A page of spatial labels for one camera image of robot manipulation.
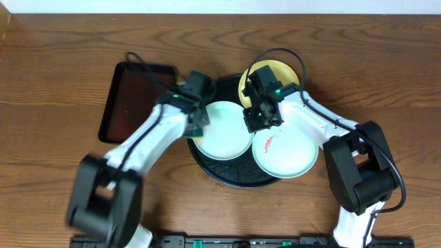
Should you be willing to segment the yellow plate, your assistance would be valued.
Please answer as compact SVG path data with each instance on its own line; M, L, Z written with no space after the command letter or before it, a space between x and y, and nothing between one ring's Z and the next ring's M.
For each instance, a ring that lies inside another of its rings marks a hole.
M249 74L249 76L251 76L252 72L254 72L255 70L262 68L266 65L268 65L271 68L275 77L279 81L281 81L281 83L283 85L287 85L289 83L296 83L297 85L300 84L300 81L299 81L297 74L287 64L285 64L281 61L276 61L276 60L259 61L255 64L253 64L253 66L251 68L251 72L249 72L249 70L246 70L243 73L243 75L240 78L239 84L238 84L238 96L240 99L240 103L244 108L248 108L248 107L252 106L250 98L248 96L244 96L244 94L243 94L243 90L245 89L245 77L247 76L247 74Z

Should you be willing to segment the green yellow sponge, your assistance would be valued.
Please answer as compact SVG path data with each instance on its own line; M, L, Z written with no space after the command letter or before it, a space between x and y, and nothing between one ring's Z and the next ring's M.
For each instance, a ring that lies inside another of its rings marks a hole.
M203 129L201 127L196 126L188 126L185 128L183 132L183 136L190 138L197 138L203 136Z

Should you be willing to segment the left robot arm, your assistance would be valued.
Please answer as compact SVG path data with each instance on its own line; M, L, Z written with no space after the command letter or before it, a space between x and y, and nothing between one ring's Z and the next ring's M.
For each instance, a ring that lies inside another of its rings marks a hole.
M182 136L202 136L206 105L216 93L208 75L191 71L186 82L162 93L147 120L123 143L79 164L65 221L106 247L149 247L141 224L143 179L161 154Z

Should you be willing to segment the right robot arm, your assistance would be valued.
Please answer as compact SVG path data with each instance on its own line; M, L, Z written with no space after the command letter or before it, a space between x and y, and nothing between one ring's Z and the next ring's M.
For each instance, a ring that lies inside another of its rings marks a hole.
M340 204L334 240L341 247L366 247L371 230L393 190L407 193L381 127L347 120L313 100L303 83L283 84L271 63L251 65L243 74L241 102L250 132L290 124L319 146L325 156L329 185Z

